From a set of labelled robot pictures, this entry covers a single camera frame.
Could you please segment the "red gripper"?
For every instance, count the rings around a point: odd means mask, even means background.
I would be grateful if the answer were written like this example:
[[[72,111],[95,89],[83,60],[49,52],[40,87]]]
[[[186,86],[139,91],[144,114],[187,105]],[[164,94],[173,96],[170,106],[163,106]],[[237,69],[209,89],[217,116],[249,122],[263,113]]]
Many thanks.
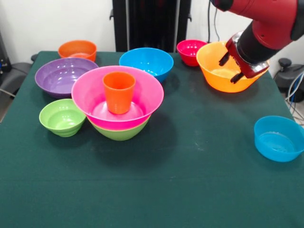
[[[246,62],[238,52],[237,46],[238,38],[231,38],[226,43],[227,53],[219,60],[219,65],[224,66],[230,57],[234,59],[240,68],[240,72],[233,76],[230,80],[231,83],[236,84],[242,77],[254,78],[264,71],[264,62],[258,64],[250,64]]]

